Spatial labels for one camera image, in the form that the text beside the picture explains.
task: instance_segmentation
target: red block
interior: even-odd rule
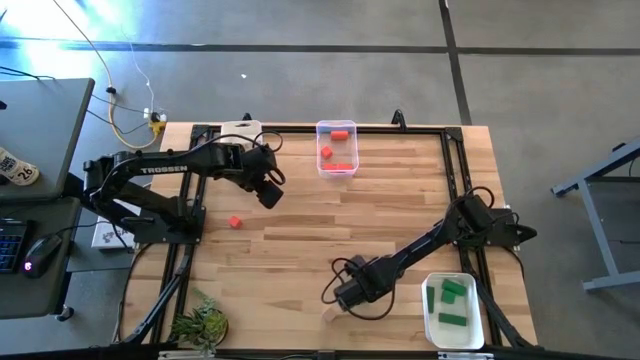
[[[333,155],[333,151],[331,151],[330,147],[325,146],[320,150],[320,155],[322,155],[323,159],[327,160]]]
[[[347,140],[349,138],[349,132],[347,130],[334,130],[331,132],[331,140],[340,141]]]
[[[231,218],[229,218],[229,225],[231,225],[231,227],[234,229],[240,229],[240,227],[242,227],[242,220],[235,216],[232,216]]]

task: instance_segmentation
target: black desk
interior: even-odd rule
[[[69,176],[69,167],[94,84],[93,79],[0,82],[0,100],[7,104],[0,110],[0,146],[40,169],[33,185],[0,186],[0,216],[36,222],[28,246],[77,223],[79,201],[59,197],[66,182],[79,181]],[[71,278],[67,262],[73,233],[63,233],[62,248],[41,278],[0,275],[0,319],[62,312]]]
[[[80,202],[68,198],[46,204],[2,206],[1,215],[13,212],[11,218],[35,221],[33,236],[25,240],[26,245],[31,246],[43,235],[75,225],[79,211]],[[62,246],[41,278],[29,279],[20,272],[0,275],[0,319],[44,316],[62,311],[63,295],[66,295],[70,278],[65,269],[73,233],[73,230],[67,230],[60,234]]]

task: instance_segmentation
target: white cable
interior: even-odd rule
[[[60,4],[58,4],[58,1],[57,0],[52,0],[52,1],[56,4],[58,9],[60,9],[60,11],[62,11],[64,16],[66,16],[67,19],[69,19],[69,21],[73,24],[73,26],[75,26],[75,28],[78,29],[80,34],[82,34],[82,36],[85,38],[85,40],[87,40],[89,45],[91,45],[93,50],[96,52],[96,54],[100,58],[100,61],[102,61],[102,65],[104,65],[104,69],[107,71],[107,78],[109,79],[109,87],[113,88],[113,81],[111,80],[111,71],[109,71],[109,67],[107,67],[107,63],[102,58],[102,55],[100,55],[100,52],[98,51],[98,49],[96,49],[95,45],[93,45],[91,40],[89,40],[89,37],[84,33],[84,31],[82,31],[82,29],[80,29],[78,24],[76,24],[75,21],[73,21],[71,16],[69,16],[69,14],[67,14],[67,12],[64,11],[64,9],[62,8],[62,6],[60,6]],[[147,148],[147,147],[151,146],[151,144],[153,144],[156,141],[156,139],[158,138],[158,134],[155,133],[155,132],[153,133],[153,139],[151,141],[149,141],[147,144],[144,144],[144,145],[132,145],[132,144],[129,144],[122,137],[122,135],[120,135],[120,133],[118,132],[118,128],[116,127],[116,123],[113,120],[113,113],[114,113],[114,110],[115,110],[115,103],[116,103],[116,97],[112,93],[109,93],[109,109],[107,111],[108,119],[109,119],[109,122],[111,123],[111,130],[113,130],[113,133],[116,135],[118,140],[120,140],[120,142],[122,142],[124,145],[128,146],[129,148],[135,149],[135,150],[141,150],[141,149],[144,149],[144,148]]]
[[[147,76],[147,74],[145,74],[142,69],[140,69],[140,66],[138,65],[138,61],[136,60],[136,52],[133,50],[133,43],[131,42],[131,39],[129,38],[129,36],[127,36],[127,34],[124,32],[124,29],[122,28],[122,24],[120,24],[120,31],[122,32],[122,35],[127,39],[127,41],[129,42],[129,47],[131,48],[131,57],[133,58],[133,63],[136,65],[136,69],[138,69],[138,72],[144,76],[145,79],[147,79],[147,88],[149,89],[149,92],[151,93],[151,107],[149,108],[149,116],[151,116],[151,113],[153,113],[154,107],[153,107],[153,100],[155,95],[153,94],[153,89],[151,88],[151,80],[149,80],[149,77]]]

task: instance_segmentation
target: keyboard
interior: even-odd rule
[[[0,274],[11,274],[18,270],[30,227],[30,221],[0,219]]]

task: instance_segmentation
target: computer mouse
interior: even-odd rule
[[[44,275],[51,265],[51,261],[55,258],[60,244],[62,244],[62,238],[57,234],[47,235],[36,240],[24,258],[22,272],[32,279]]]

